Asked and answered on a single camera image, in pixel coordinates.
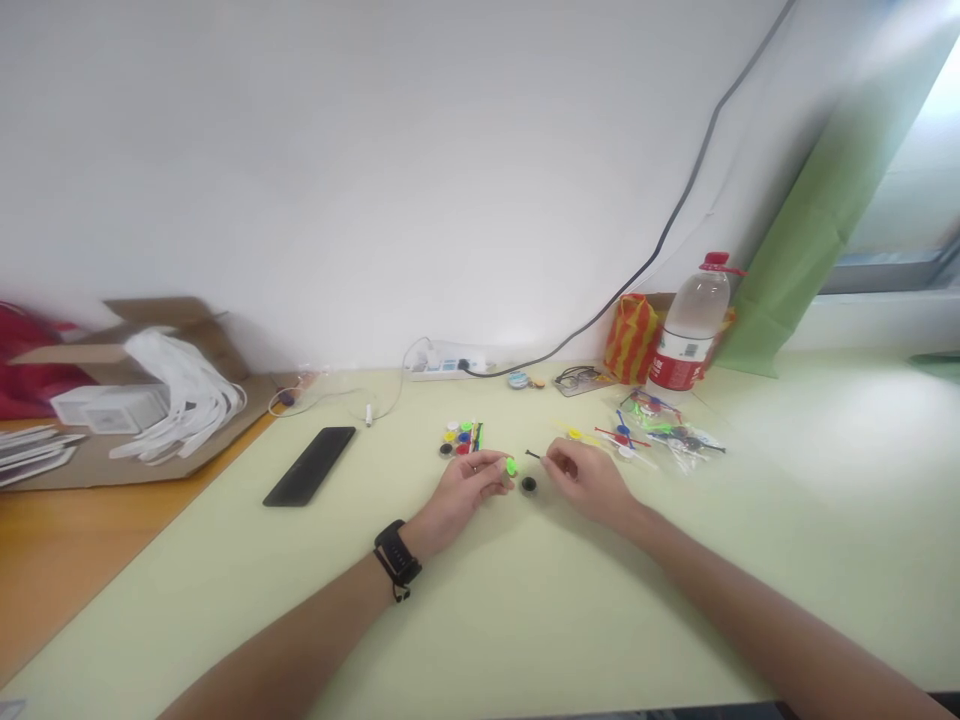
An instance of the paper stack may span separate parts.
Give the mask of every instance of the paper stack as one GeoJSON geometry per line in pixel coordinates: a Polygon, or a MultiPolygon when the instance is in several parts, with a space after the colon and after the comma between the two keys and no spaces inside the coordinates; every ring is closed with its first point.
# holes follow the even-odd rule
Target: paper stack
{"type": "Polygon", "coordinates": [[[0,487],[65,465],[84,435],[61,435],[53,425],[0,433],[0,487]]]}

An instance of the black watch strap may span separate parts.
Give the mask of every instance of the black watch strap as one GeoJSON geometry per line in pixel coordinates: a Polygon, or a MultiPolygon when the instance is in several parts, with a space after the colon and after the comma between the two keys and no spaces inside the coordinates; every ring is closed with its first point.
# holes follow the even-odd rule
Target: black watch strap
{"type": "Polygon", "coordinates": [[[395,520],[373,541],[373,554],[393,581],[393,599],[398,603],[410,597],[408,586],[422,569],[400,539],[399,530],[403,524],[403,520],[395,520]]]}

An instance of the window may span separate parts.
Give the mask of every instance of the window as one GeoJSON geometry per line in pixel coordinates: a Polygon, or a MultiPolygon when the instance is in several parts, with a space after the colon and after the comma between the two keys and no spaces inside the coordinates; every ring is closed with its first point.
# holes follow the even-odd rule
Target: window
{"type": "Polygon", "coordinates": [[[958,271],[960,42],[820,292],[943,288],[958,271]]]}

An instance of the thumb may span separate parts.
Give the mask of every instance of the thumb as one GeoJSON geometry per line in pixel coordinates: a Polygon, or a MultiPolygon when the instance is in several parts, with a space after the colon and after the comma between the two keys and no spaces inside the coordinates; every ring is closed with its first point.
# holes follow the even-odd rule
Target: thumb
{"type": "Polygon", "coordinates": [[[473,477],[467,478],[467,483],[470,486],[470,490],[472,492],[479,493],[481,490],[487,487],[487,485],[501,482],[505,467],[506,461],[503,458],[500,458],[495,463],[487,465],[483,470],[478,472],[473,477]]]}
{"type": "Polygon", "coordinates": [[[574,481],[567,475],[559,465],[557,465],[549,456],[544,455],[540,462],[543,464],[543,467],[547,471],[547,475],[550,476],[550,479],[553,481],[560,492],[564,495],[570,495],[573,492],[574,481]]]}

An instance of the plastic bottle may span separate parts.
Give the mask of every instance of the plastic bottle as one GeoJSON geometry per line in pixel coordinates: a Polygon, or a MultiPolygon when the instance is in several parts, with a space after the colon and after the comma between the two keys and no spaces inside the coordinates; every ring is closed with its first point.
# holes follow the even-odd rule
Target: plastic bottle
{"type": "Polygon", "coordinates": [[[730,304],[727,274],[746,274],[726,267],[729,258],[728,253],[707,253],[701,272],[683,284],[667,313],[646,391],[671,405],[686,400],[702,374],[730,304]]]}

